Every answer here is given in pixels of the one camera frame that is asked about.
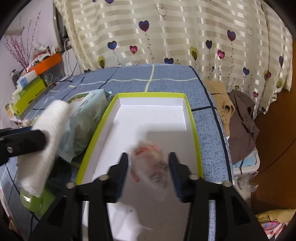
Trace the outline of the green plastic jar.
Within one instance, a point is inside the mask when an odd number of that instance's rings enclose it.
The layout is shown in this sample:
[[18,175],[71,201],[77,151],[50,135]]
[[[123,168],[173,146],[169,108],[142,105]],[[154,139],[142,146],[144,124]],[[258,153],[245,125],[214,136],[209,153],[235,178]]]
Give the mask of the green plastic jar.
[[38,216],[43,216],[45,214],[55,198],[56,196],[46,188],[40,197],[34,196],[23,189],[21,189],[20,192],[22,205],[27,210],[34,212]]

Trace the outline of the purple dried flower branches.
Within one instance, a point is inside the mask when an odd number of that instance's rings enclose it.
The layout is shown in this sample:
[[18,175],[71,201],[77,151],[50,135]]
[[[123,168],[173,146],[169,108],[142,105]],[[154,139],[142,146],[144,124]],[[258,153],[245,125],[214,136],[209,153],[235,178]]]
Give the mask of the purple dried flower branches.
[[22,66],[27,69],[30,64],[30,59],[33,51],[33,41],[37,32],[41,12],[38,12],[36,20],[29,21],[29,25],[25,28],[22,26],[22,17],[20,16],[17,30],[9,30],[4,35],[4,46],[11,54],[11,56]]

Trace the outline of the heart pattern curtain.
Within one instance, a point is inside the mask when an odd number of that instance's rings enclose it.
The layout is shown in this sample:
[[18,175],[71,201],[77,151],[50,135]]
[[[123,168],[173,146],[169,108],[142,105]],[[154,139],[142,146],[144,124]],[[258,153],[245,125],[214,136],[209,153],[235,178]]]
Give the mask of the heart pattern curtain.
[[54,1],[78,64],[190,65],[266,113],[292,88],[292,35],[264,1]]

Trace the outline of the wooden wardrobe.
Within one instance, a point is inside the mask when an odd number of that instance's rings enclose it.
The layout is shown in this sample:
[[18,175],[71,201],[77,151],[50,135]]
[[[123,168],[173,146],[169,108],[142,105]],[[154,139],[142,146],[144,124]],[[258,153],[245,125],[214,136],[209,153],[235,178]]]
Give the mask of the wooden wardrobe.
[[295,208],[295,89],[283,90],[255,119],[260,166],[251,195],[254,213]]

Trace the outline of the lime green cardboard box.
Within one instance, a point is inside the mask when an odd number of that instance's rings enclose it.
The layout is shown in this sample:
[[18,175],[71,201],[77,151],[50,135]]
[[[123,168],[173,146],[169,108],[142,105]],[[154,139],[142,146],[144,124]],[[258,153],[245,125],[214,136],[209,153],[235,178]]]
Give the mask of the lime green cardboard box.
[[37,77],[18,93],[13,93],[11,108],[15,115],[20,116],[29,104],[36,99],[44,90],[46,85],[43,79]]

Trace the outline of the white blue tissue box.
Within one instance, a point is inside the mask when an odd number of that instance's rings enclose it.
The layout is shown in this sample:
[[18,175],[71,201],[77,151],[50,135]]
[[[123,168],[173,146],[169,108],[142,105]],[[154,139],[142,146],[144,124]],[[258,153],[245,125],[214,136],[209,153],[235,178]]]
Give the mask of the white blue tissue box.
[[17,80],[17,89],[24,89],[30,82],[37,78],[36,71],[26,73]]

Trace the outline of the clear plastic bag with items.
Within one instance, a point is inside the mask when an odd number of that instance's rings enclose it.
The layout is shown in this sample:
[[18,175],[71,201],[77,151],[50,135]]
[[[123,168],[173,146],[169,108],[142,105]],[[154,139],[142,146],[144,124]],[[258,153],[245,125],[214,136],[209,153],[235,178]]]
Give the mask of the clear plastic bag with items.
[[140,141],[130,153],[130,173],[137,184],[158,201],[168,192],[169,168],[160,146]]

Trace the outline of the white towel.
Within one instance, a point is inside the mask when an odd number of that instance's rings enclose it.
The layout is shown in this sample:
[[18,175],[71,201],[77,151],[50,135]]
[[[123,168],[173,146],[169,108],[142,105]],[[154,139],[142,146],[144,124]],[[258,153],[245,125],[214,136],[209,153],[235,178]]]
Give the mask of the white towel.
[[34,131],[45,135],[45,146],[40,151],[18,157],[17,183],[33,196],[39,197],[43,193],[69,112],[67,102],[55,100],[49,104],[33,124]]

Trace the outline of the green lidded white box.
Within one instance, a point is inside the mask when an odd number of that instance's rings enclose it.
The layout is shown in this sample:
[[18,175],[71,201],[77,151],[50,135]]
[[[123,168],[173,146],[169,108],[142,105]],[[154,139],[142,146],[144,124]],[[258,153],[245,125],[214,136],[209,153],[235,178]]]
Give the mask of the green lidded white box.
[[128,170],[116,203],[107,204],[114,240],[182,240],[190,206],[178,200],[169,171],[176,154],[191,173],[203,176],[197,131],[183,93],[117,94],[101,120],[77,181],[106,174],[123,153]]

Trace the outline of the orange storage bin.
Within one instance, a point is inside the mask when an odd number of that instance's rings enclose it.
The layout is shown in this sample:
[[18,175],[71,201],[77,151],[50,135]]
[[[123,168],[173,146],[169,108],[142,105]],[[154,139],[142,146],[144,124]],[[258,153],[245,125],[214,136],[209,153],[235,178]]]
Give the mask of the orange storage bin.
[[29,72],[35,71],[36,75],[41,75],[60,62],[62,62],[62,56],[60,53],[56,53],[32,67]]

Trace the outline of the wet wipes pack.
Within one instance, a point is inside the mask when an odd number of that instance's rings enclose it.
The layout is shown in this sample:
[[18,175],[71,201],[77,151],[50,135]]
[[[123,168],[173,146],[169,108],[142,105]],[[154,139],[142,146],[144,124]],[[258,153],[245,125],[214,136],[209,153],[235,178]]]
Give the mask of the wet wipes pack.
[[63,130],[57,154],[67,162],[79,156],[92,136],[111,101],[111,92],[91,90],[72,96],[70,114]]

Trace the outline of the brown clothes pile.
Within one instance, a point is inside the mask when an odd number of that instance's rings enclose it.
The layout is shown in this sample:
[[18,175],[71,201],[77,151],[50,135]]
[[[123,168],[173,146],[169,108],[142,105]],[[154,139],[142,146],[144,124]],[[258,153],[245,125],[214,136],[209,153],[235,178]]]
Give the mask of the brown clothes pile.
[[246,158],[255,148],[259,134],[253,111],[255,104],[245,93],[232,90],[226,92],[221,81],[206,80],[205,85],[214,98],[217,111],[221,117],[226,137],[228,137],[232,164]]

